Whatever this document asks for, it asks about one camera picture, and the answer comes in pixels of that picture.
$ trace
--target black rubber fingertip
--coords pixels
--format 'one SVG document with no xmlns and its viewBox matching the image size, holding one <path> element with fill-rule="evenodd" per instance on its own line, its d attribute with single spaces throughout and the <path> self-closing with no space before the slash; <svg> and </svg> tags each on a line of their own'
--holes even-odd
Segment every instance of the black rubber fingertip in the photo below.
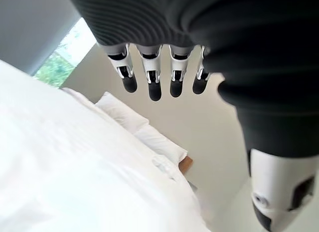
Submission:
<svg viewBox="0 0 319 232">
<path fill-rule="evenodd" d="M 132 77 L 124 77 L 122 81 L 123 81 L 124 88 L 128 92 L 133 93 L 137 90 L 138 84 L 136 82 L 136 78 L 134 74 Z"/>
<path fill-rule="evenodd" d="M 149 95 L 152 101 L 160 100 L 161 98 L 160 82 L 159 83 L 152 82 L 151 84 L 149 84 Z"/>
<path fill-rule="evenodd" d="M 183 89 L 183 82 L 182 81 L 170 81 L 170 94 L 172 97 L 179 97 L 181 95 Z"/>
<path fill-rule="evenodd" d="M 204 92 L 207 85 L 207 81 L 204 79 L 198 80 L 197 77 L 194 79 L 193 92 L 197 95 Z"/>
</svg>

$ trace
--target white wall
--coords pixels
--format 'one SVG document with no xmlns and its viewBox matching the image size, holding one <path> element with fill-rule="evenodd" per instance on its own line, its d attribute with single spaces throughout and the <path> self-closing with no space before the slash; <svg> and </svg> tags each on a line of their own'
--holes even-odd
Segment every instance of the white wall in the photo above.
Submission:
<svg viewBox="0 0 319 232">
<path fill-rule="evenodd" d="M 0 59 L 33 74 L 79 18 L 70 0 L 0 0 Z"/>
<path fill-rule="evenodd" d="M 319 179 L 314 200 L 285 230 L 285 232 L 318 232 L 319 231 Z M 243 185 L 232 203 L 214 218 L 216 232 L 265 232 L 255 217 L 251 202 L 251 181 Z"/>
<path fill-rule="evenodd" d="M 247 179 L 244 143 L 235 110 L 216 91 L 223 78 L 220 74 L 213 75 L 203 94 L 192 92 L 199 61 L 199 48 L 196 48 L 190 58 L 182 95 L 171 97 L 170 58 L 165 46 L 161 61 L 162 98 L 153 102 L 149 99 L 141 59 L 134 46 L 131 55 L 138 82 L 135 93 L 130 94 L 123 88 L 121 79 L 98 46 L 92 48 L 64 86 L 80 91 L 94 102 L 104 91 L 110 91 L 149 118 L 160 132 L 187 149 L 194 164 L 186 177 L 198 187 L 204 217 L 209 222 Z"/>
</svg>

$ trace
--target white pillow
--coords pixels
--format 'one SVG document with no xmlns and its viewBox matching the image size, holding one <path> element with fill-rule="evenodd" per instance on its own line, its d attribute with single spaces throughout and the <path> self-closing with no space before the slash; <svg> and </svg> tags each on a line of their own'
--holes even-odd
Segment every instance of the white pillow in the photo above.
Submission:
<svg viewBox="0 0 319 232">
<path fill-rule="evenodd" d="M 105 92 L 102 98 L 95 104 L 127 131 L 134 134 L 144 125 L 149 124 L 149 120 L 135 112 L 132 108 L 124 104 L 109 92 Z"/>
<path fill-rule="evenodd" d="M 177 166 L 187 156 L 187 150 L 162 135 L 151 125 L 143 126 L 134 135 L 150 149 L 157 154 L 165 155 Z"/>
</svg>

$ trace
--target black fabric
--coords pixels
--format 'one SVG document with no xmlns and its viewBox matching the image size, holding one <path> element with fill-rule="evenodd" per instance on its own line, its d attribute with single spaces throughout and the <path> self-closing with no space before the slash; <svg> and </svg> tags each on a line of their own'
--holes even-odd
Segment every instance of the black fabric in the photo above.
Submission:
<svg viewBox="0 0 319 232">
<path fill-rule="evenodd" d="M 167 24 L 158 2 L 152 0 L 72 0 L 102 45 L 132 42 L 143 46 L 192 46 L 185 34 Z"/>
<path fill-rule="evenodd" d="M 319 154 L 318 0 L 72 1 L 102 45 L 204 45 L 205 70 L 223 73 L 218 91 L 236 106 L 248 152 Z M 160 84 L 149 87 L 158 100 Z"/>
</svg>

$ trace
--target white bedsheet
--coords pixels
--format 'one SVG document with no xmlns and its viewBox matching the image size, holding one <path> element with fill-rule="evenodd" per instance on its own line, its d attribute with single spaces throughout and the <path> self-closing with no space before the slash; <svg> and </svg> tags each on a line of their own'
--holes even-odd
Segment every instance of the white bedsheet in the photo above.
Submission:
<svg viewBox="0 0 319 232">
<path fill-rule="evenodd" d="M 207 232 L 186 179 L 109 116 L 0 61 L 1 232 Z"/>
</svg>

